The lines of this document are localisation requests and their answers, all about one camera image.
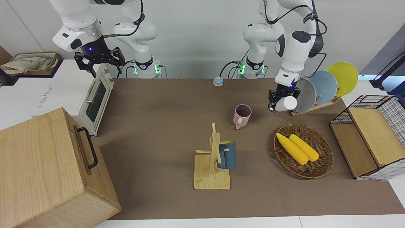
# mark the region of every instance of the wire basket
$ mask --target wire basket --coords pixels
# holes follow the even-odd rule
[[[289,124],[280,128],[277,133],[285,137],[296,134],[319,154],[317,161],[305,165],[298,164],[274,136],[274,150],[281,164],[290,172],[307,179],[325,176],[333,166],[333,153],[329,143],[314,129],[300,124]]]

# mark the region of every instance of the white cup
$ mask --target white cup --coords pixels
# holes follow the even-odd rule
[[[251,115],[252,109],[249,106],[243,104],[236,106],[233,115],[233,123],[236,125],[236,129],[246,126]]]
[[[297,99],[293,96],[282,97],[276,104],[276,111],[283,112],[287,110],[293,110],[297,107]]]

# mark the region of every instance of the pink mug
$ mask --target pink mug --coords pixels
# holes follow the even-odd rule
[[[238,105],[235,108],[235,114],[233,115],[233,123],[236,125],[236,129],[244,127],[252,115],[252,109],[247,105]]]

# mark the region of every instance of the corn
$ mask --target corn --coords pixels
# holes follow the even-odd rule
[[[304,154],[308,157],[310,161],[318,160],[319,154],[304,140],[300,139],[298,136],[294,134],[291,134],[289,139],[304,152]]]
[[[281,143],[281,145],[286,149],[286,151],[300,164],[305,165],[308,163],[308,157],[304,152],[298,148],[293,142],[291,142],[287,137],[280,133],[276,133],[276,136]]]

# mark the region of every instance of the wicker basket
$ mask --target wicker basket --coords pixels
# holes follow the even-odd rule
[[[317,161],[309,161],[305,165],[298,164],[294,158],[284,149],[277,137],[274,137],[274,150],[281,164],[292,173],[308,178],[318,178],[325,176],[333,166],[333,153],[329,143],[314,129],[300,124],[289,124],[280,128],[277,133],[289,137],[296,134],[316,152],[319,153]]]
[[[19,76],[19,77],[53,77],[55,74],[55,70],[58,69],[61,59],[58,53],[56,52],[30,52],[30,53],[21,53],[15,55],[10,62],[20,59],[20,58],[27,58],[27,57],[42,57],[42,58],[50,58],[52,57],[51,62],[46,66],[45,69],[42,70],[29,70],[25,74],[10,74],[10,76]]]

